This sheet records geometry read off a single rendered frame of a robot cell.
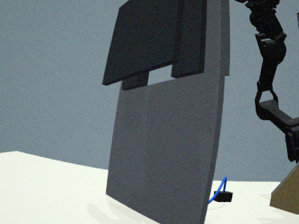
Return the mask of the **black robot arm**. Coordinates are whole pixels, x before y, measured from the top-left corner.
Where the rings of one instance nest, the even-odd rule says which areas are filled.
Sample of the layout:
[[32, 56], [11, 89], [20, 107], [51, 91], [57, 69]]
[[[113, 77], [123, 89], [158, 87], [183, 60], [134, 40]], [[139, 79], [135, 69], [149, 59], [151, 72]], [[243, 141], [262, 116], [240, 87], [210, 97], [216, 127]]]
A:
[[[250, 22], [259, 32], [255, 36], [263, 58], [262, 70], [259, 82], [257, 82], [258, 92], [255, 97], [256, 114], [261, 120], [270, 120], [284, 132], [288, 159], [290, 162], [296, 160], [297, 164], [299, 161], [299, 117], [293, 119], [278, 109], [278, 98], [273, 91], [272, 84], [276, 68], [283, 62], [286, 55], [287, 49], [284, 41], [287, 35], [283, 32], [277, 17], [270, 23], [260, 25], [252, 16], [254, 16], [253, 13], [250, 14]], [[265, 91], [271, 92], [273, 100], [259, 102], [262, 92]]]

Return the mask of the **blue network cable plug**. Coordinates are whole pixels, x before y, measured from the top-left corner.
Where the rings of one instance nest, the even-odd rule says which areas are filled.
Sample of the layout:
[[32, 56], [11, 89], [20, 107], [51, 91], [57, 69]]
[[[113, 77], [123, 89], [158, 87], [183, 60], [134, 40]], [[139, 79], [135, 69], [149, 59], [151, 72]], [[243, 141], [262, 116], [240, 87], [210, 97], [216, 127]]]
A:
[[220, 184], [220, 186], [219, 186], [219, 188], [218, 188], [217, 191], [215, 192], [215, 195], [209, 200], [209, 203], [210, 203], [211, 201], [213, 201], [213, 200], [215, 199], [215, 197], [219, 194], [219, 192], [220, 192], [220, 190], [221, 190], [221, 188], [222, 188], [223, 185], [224, 185], [224, 190], [223, 190], [223, 192], [225, 192], [225, 189], [226, 189], [226, 183], [227, 183], [227, 179], [226, 179], [226, 177], [224, 177], [223, 180], [222, 180], [222, 182], [221, 182], [221, 184]]

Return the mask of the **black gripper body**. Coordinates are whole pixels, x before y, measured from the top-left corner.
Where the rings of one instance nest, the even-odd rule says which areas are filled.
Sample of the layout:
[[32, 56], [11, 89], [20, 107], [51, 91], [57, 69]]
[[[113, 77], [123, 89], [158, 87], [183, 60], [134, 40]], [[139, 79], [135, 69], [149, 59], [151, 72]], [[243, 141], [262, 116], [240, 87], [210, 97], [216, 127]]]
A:
[[257, 20], [260, 25], [267, 24], [272, 22], [275, 18], [276, 10], [273, 9], [276, 5], [279, 4], [280, 0], [235, 0], [240, 3], [248, 3], [245, 4], [247, 8], [250, 8], [253, 13], [254, 20]]

